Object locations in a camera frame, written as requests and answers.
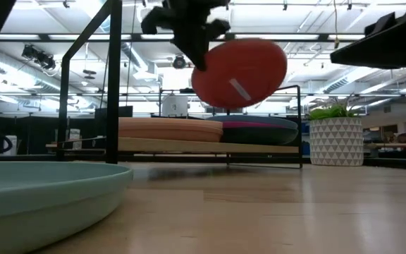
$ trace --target black equipment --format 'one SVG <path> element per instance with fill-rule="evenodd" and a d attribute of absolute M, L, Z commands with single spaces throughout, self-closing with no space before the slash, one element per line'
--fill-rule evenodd
<path fill-rule="evenodd" d="M 173 60 L 172 63 L 174 68 L 180 69 L 180 68 L 185 68 L 186 67 L 186 60 L 184 59 L 184 56 L 177 55 L 175 57 L 175 60 Z"/>
<path fill-rule="evenodd" d="M 26 58 L 28 61 L 34 61 L 39 64 L 45 70 L 54 70 L 56 68 L 56 62 L 53 56 L 48 56 L 44 52 L 34 49 L 31 45 L 25 45 L 22 57 Z"/>
<path fill-rule="evenodd" d="M 385 15 L 364 29 L 365 38 L 331 53 L 331 62 L 393 69 L 406 67 L 406 13 Z"/>
<path fill-rule="evenodd" d="M 163 7 L 155 6 L 142 21 L 142 32 L 158 33 L 157 27 L 173 31 L 173 43 L 201 71 L 206 70 L 204 55 L 209 42 L 224 35 L 230 24 L 224 20 L 207 23 L 212 8 L 227 6 L 229 0 L 164 0 Z"/>

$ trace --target black metal rod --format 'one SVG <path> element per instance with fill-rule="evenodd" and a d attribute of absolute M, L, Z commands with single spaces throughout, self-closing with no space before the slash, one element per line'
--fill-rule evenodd
<path fill-rule="evenodd" d="M 26 142 L 26 154 L 29 154 L 29 147 L 31 146 L 31 126 L 32 126 L 32 114 L 29 114 L 27 126 L 27 142 Z"/>
<path fill-rule="evenodd" d="M 63 142 L 66 141 L 67 130 L 67 105 L 68 105 L 68 83 L 70 81 L 70 60 L 78 52 L 78 50 L 88 41 L 91 35 L 98 29 L 98 27 L 109 17 L 111 13 L 111 6 L 109 1 L 103 4 L 98 13 L 93 17 L 87 27 L 84 28 L 81 35 L 74 41 L 70 49 L 65 53 L 62 58 L 62 71 L 61 71 L 61 91 L 59 100 L 59 127 L 57 130 L 57 160 L 64 160 Z"/>
<path fill-rule="evenodd" d="M 70 80 L 70 59 L 62 59 L 61 95 L 59 98 L 59 127 L 57 129 L 57 160 L 64 160 L 63 142 L 66 141 L 68 81 Z"/>
<path fill-rule="evenodd" d="M 118 101 L 120 92 L 122 1 L 111 4 L 111 36 L 109 38 L 109 74 L 107 90 L 106 163 L 118 163 Z"/>
<path fill-rule="evenodd" d="M 159 88 L 159 116 L 162 114 L 162 89 Z"/>
<path fill-rule="evenodd" d="M 301 99 L 300 99 L 300 86 L 296 85 L 297 87 L 297 124 L 298 126 L 298 136 L 297 136 L 297 142 L 299 146 L 299 169 L 302 171 L 303 169 L 303 149 L 302 149 L 302 105 L 301 105 Z"/>

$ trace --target ceiling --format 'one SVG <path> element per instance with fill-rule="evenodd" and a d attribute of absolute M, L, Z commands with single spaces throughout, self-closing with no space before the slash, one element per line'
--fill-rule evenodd
<path fill-rule="evenodd" d="M 69 0 L 70 8 L 64 8 L 63 1 L 55 0 L 18 0 L 3 27 L 1 34 L 79 34 L 91 21 L 92 16 L 99 10 L 100 0 Z M 302 33 L 318 34 L 348 33 L 361 34 L 364 27 L 375 23 L 378 18 L 395 11 L 396 16 L 401 16 L 406 11 L 406 0 L 337 0 L 336 7 L 331 0 L 287 0 L 287 10 L 283 10 L 283 1 L 274 0 L 231 0 L 228 10 L 225 7 L 216 8 L 211 12 L 209 20 L 220 18 L 229 20 L 230 32 L 242 33 Z M 123 32 L 127 34 L 141 33 L 140 21 L 153 6 L 160 5 L 157 0 L 147 1 L 147 7 L 143 7 L 140 0 L 123 1 Z M 100 27 L 98 33 L 107 32 L 107 27 Z M 215 47 L 222 42 L 212 42 L 210 47 Z M 40 51 L 54 56 L 57 67 L 51 71 L 42 71 L 35 63 L 27 62 L 21 56 L 26 44 L 33 45 Z M 18 71 L 32 74 L 39 80 L 44 75 L 60 82 L 60 61 L 62 56 L 71 46 L 71 42 L 21 42 L 0 41 L 0 53 L 18 61 L 21 66 Z M 368 93 L 394 93 L 396 82 L 400 81 L 400 87 L 406 87 L 406 69 L 394 71 L 382 71 L 369 68 L 357 68 L 341 66 L 330 62 L 330 53 L 333 52 L 332 42 L 277 42 L 288 55 L 288 74 L 281 87 L 299 85 L 302 92 L 322 93 L 330 87 L 330 93 L 350 94 L 361 93 L 368 87 L 380 85 L 379 90 L 372 89 Z M 107 87 L 104 82 L 108 42 L 90 42 L 88 48 L 83 47 L 73 57 L 70 65 L 70 84 L 73 91 L 70 92 L 96 92 Z M 156 78 L 143 78 L 138 68 L 129 64 L 129 58 L 121 54 L 121 92 L 127 91 L 127 85 L 131 87 L 128 92 L 158 92 L 159 85 L 163 88 L 185 88 L 189 86 L 191 71 L 189 69 L 173 70 L 171 60 L 181 52 L 169 42 L 133 42 L 133 52 L 139 59 L 150 66 L 156 67 Z M 93 80 L 85 80 L 84 69 L 97 72 Z M 170 87 L 164 87 L 165 79 L 173 76 L 174 82 Z M 39 97 L 24 96 L 24 99 L 39 99 Z M 271 98 L 270 101 L 290 101 L 292 97 Z M 129 101 L 153 102 L 158 100 L 157 95 L 129 96 Z M 377 98 L 366 98 L 367 105 Z M 324 100 L 311 100 L 309 97 L 302 101 L 307 106 L 317 107 Z"/>

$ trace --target black robotic arm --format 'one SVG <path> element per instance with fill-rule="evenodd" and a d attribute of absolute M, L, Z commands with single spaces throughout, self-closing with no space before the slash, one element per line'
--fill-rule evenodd
<path fill-rule="evenodd" d="M 207 23 L 212 8 L 226 6 L 229 0 L 168 0 L 162 7 L 154 7 L 142 21 L 142 32 L 158 33 L 157 28 L 173 31 L 173 43 L 201 71 L 207 69 L 204 55 L 209 42 L 230 30 L 225 20 Z"/>

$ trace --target white cylindrical object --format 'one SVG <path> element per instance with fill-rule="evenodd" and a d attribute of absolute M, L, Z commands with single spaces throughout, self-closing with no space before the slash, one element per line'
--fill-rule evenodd
<path fill-rule="evenodd" d="M 80 129 L 70 129 L 70 140 L 79 140 L 79 139 L 81 139 Z M 81 141 L 73 142 L 73 149 L 74 150 L 82 149 L 82 142 Z"/>
<path fill-rule="evenodd" d="M 12 142 L 12 148 L 9 151 L 5 151 L 3 155 L 9 155 L 9 156 L 15 156 L 17 155 L 17 136 L 15 135 L 7 135 L 6 138 L 8 138 Z M 8 147 L 8 143 L 4 141 L 4 146 L 3 148 Z"/>
<path fill-rule="evenodd" d="M 170 95 L 162 102 L 162 116 L 187 116 L 187 96 Z"/>

